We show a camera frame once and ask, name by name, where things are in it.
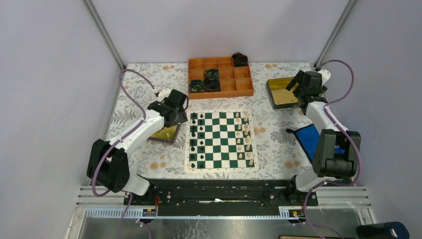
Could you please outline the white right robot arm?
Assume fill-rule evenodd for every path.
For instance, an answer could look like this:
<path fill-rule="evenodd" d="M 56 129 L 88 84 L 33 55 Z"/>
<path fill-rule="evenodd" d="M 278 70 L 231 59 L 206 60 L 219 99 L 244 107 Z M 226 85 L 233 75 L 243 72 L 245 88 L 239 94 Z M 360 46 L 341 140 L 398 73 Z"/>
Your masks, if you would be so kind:
<path fill-rule="evenodd" d="M 328 101 L 322 96 L 329 77 L 327 70 L 300 70 L 286 87 L 298 99 L 300 109 L 319 135 L 311 169 L 294 176 L 292 188 L 285 192 L 287 202 L 292 205 L 302 202 L 305 192 L 315 189 L 318 184 L 339 183 L 357 173 L 361 136 L 356 131 L 349 131 L 330 111 Z"/>

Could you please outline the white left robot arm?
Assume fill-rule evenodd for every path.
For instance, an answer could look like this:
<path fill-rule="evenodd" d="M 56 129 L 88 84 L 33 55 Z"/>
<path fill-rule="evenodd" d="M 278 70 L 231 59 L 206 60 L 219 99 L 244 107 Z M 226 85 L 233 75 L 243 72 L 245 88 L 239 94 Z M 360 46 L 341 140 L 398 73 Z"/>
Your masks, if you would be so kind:
<path fill-rule="evenodd" d="M 150 182 L 131 173 L 128 161 L 154 133 L 187 122 L 186 109 L 189 104 L 188 96 L 175 89 L 161 90 L 156 96 L 156 100 L 143 111 L 142 118 L 131 127 L 110 141 L 98 139 L 93 143 L 87 176 L 92 181 L 92 192 L 96 196 L 104 196 L 104 193 L 96 191 L 96 185 L 100 184 L 106 187 L 107 192 L 135 194 L 135 198 L 144 205 L 154 200 Z"/>

